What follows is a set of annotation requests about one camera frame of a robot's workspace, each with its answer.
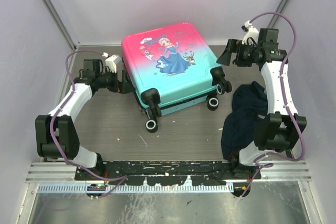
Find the pink teal suitcase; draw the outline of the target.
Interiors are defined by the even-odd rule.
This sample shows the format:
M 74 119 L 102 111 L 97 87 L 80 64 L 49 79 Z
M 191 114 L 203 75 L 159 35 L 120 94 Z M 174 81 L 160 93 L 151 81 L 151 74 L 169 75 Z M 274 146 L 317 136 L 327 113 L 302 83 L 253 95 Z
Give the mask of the pink teal suitcase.
M 196 27 L 187 22 L 123 38 L 122 62 L 148 120 L 148 132 L 158 130 L 158 118 L 206 102 L 211 111 L 218 95 L 230 93 L 231 83 Z

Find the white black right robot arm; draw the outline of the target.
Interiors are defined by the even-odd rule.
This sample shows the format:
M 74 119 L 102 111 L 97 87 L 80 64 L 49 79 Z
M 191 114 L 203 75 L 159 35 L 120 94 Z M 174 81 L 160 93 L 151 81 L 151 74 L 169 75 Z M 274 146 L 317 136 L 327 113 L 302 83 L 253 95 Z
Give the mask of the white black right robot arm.
M 237 179 L 254 174 L 266 157 L 290 152 L 307 126 L 307 119 L 298 114 L 291 99 L 287 52 L 278 48 L 279 31 L 252 25 L 242 29 L 243 39 L 230 39 L 218 63 L 256 64 L 265 84 L 253 81 L 239 86 L 224 121 L 222 155 Z

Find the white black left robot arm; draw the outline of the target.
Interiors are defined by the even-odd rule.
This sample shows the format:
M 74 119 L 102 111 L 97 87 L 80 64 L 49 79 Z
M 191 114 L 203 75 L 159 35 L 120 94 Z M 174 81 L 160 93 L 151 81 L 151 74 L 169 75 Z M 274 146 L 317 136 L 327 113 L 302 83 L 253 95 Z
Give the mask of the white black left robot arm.
M 40 157 L 63 158 L 71 165 L 86 168 L 87 175 L 93 180 L 106 176 L 101 155 L 81 146 L 74 121 L 99 89 L 122 94 L 133 90 L 126 71 L 122 71 L 122 79 L 118 80 L 117 65 L 120 61 L 118 55 L 105 60 L 84 60 L 79 76 L 62 101 L 48 114 L 36 117 L 36 144 Z

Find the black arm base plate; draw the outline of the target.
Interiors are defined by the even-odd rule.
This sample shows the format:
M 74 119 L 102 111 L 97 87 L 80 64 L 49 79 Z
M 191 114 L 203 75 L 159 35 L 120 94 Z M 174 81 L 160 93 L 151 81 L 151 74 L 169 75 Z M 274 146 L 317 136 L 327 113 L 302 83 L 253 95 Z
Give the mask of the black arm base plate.
M 126 176 L 124 184 L 140 186 L 183 185 L 189 178 L 193 186 L 226 185 L 231 179 L 261 178 L 258 167 L 233 165 L 226 161 L 113 161 L 103 163 L 105 178 Z

